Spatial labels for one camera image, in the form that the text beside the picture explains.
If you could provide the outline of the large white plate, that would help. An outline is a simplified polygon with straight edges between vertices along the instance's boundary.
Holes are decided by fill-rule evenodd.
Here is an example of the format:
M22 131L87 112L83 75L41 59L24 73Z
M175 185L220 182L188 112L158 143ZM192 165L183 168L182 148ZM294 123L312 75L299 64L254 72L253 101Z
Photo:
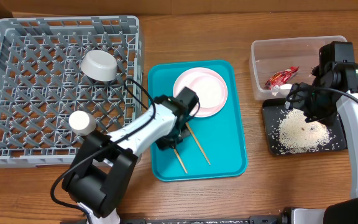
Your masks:
M196 67L184 71L174 83L174 97L184 87L193 90L199 98L200 107L196 105L190 113L197 118L205 118L219 112L228 97L226 82L217 72L209 68Z

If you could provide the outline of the white cup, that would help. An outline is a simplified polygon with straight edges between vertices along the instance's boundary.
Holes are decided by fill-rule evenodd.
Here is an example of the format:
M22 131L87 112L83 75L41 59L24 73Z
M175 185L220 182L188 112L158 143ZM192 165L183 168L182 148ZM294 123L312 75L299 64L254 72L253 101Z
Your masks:
M95 118L84 111L74 111L68 119L71 130L79 136L86 136L96 129Z

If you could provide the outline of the red snack wrapper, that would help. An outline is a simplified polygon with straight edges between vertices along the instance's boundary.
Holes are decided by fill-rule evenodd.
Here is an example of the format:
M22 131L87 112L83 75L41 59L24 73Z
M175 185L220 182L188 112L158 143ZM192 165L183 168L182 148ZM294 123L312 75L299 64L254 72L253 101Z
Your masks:
M284 71L274 73L266 82L265 89L267 90L279 90L281 86L287 84L287 82L293 78L299 71L299 67L290 67Z

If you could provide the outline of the small white bowl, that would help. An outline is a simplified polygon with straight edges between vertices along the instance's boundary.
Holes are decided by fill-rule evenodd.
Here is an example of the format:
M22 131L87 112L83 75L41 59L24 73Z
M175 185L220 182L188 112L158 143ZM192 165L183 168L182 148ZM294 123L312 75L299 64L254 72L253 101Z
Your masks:
M224 86L214 76L199 76L190 82L189 87L197 94L202 108L215 108L225 102Z

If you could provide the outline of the grey metal bowl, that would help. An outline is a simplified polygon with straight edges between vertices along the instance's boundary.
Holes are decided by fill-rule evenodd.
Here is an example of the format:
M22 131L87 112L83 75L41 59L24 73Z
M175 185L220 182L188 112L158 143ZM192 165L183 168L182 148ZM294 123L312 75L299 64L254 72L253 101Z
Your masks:
M80 69L89 78L109 82L117 76L117 60L103 50L90 50L81 62Z

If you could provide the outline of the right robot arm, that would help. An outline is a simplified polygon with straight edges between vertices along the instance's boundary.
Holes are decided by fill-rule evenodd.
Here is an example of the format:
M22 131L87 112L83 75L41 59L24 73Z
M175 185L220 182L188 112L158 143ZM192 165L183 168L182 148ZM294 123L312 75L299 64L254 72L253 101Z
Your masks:
M351 162L351 198L325 209L287 207L278 223L358 223L358 63L353 44L331 42L320 48L312 85L296 83L286 97L287 109L303 112L307 123L342 121Z

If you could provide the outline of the wooden chopstick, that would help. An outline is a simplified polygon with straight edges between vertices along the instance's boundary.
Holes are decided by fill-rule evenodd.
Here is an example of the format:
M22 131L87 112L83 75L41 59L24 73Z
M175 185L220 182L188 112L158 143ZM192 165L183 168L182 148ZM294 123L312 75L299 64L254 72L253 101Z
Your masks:
M183 169L184 172L187 174L188 171L187 171L187 169L186 169L186 167L185 167L185 165L184 165L184 163L183 163L183 161L182 161L182 159L181 159L181 157L180 157L180 155L179 155L177 149L174 148L173 151L174 151L174 153L175 153L175 155L176 155L176 157L177 157L177 159L178 159L178 161L179 161L179 163L180 163L182 169Z
M199 150L201 151L202 155L203 155L204 158L206 159L207 163L208 163L209 165L211 165L211 162L210 162L209 158L207 157L207 155L206 155L204 149L202 148L202 146L201 146L201 144L200 144L198 138L197 138L196 135L194 134L192 128L191 128L190 125L189 125L189 123L186 123L186 127L188 128L190 134L192 135L193 139L195 140L195 143L197 144Z

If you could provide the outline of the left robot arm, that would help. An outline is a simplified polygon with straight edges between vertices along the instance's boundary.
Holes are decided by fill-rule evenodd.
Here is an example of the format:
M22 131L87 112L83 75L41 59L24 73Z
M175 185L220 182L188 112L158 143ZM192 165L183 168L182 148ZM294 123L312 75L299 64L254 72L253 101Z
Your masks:
M129 185L141 154L152 144L174 149L189 135L186 123L199 104L184 87L177 96L155 97L150 108L127 126L103 134L92 131L59 182L76 202L85 223L119 223L116 207Z

